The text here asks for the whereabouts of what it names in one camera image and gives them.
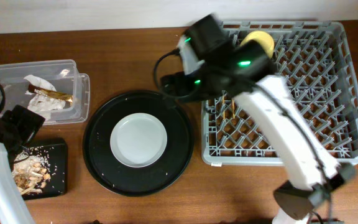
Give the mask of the wooden chopstick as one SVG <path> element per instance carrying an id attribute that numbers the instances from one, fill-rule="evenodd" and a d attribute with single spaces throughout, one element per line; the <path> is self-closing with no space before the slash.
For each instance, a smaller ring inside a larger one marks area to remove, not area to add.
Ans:
<path id="1" fill-rule="evenodd" d="M 222 114 L 222 120 L 224 121 L 226 119 L 226 114 L 225 114 L 225 94 L 222 95 L 221 97 L 221 114 Z"/>
<path id="2" fill-rule="evenodd" d="M 236 118 L 236 106 L 235 106 L 235 102 L 233 99 L 231 100 L 231 109 L 232 109 L 232 118 L 235 119 Z"/>

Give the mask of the grey plate with food scraps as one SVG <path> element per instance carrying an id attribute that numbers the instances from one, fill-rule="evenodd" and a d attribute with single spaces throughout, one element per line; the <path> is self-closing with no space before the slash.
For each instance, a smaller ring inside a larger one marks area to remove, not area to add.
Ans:
<path id="1" fill-rule="evenodd" d="M 110 147 L 114 157 L 125 166 L 142 168 L 156 162 L 168 142 L 162 122 L 151 114 L 133 113 L 114 126 Z"/>

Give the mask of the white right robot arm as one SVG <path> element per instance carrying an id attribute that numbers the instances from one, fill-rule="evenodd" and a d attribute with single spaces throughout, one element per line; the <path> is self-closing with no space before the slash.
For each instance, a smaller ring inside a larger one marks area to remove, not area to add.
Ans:
<path id="1" fill-rule="evenodd" d="M 355 167 L 340 163 L 318 141 L 296 108 L 285 80 L 276 75 L 271 36 L 196 40 L 182 36 L 172 55 L 184 70 L 170 76 L 161 90 L 181 101 L 232 96 L 248 112 L 285 166 L 288 179 L 277 188 L 274 223 L 307 223 L 332 193 L 353 179 Z"/>

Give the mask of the yellow bowl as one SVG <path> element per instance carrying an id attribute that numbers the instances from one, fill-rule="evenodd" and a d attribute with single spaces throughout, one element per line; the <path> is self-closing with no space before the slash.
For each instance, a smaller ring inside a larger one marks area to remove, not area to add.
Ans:
<path id="1" fill-rule="evenodd" d="M 240 43 L 240 46 L 245 45 L 249 41 L 254 40 L 258 42 L 269 58 L 273 57 L 275 42 L 273 37 L 267 32 L 261 30 L 255 30 L 250 32 L 245 39 Z"/>

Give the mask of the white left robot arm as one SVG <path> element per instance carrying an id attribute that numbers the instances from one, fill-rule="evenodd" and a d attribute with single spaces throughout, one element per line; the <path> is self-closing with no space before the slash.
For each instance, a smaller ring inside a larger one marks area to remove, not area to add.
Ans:
<path id="1" fill-rule="evenodd" d="M 6 96 L 0 84 L 0 114 Z M 16 157 L 37 134 L 45 118 L 16 105 L 0 115 L 0 223 L 33 223 L 22 195 L 11 175 Z"/>

